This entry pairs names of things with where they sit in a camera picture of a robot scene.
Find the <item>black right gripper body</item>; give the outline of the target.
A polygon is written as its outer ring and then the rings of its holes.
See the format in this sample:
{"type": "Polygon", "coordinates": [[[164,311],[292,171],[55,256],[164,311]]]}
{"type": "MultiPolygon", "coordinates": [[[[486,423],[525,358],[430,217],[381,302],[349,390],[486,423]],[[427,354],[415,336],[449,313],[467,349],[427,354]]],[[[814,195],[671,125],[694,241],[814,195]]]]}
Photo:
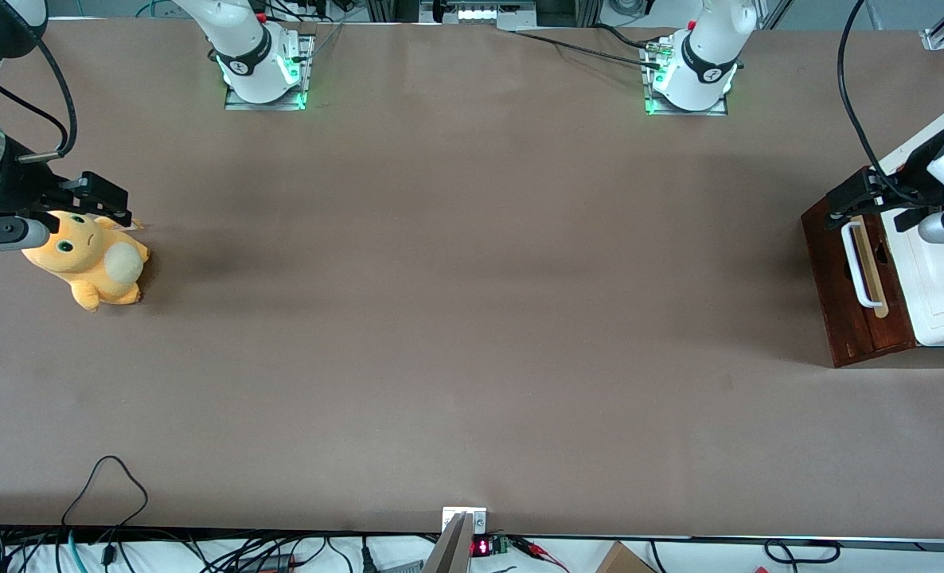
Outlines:
{"type": "Polygon", "coordinates": [[[29,148],[11,137],[0,142],[0,216],[28,216],[31,212],[83,213],[76,198],[62,189],[66,180],[45,163],[23,164],[17,156],[29,148]]]}

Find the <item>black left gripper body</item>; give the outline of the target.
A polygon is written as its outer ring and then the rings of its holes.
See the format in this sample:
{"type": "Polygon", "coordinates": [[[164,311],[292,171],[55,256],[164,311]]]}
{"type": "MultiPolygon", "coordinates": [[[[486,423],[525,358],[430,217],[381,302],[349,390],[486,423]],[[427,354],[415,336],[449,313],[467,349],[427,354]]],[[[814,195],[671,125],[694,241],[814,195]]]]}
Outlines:
{"type": "Polygon", "coordinates": [[[880,166],[905,195],[917,203],[935,209],[944,209],[944,184],[927,167],[944,145],[944,127],[921,142],[905,142],[890,156],[880,161],[880,166]]]}

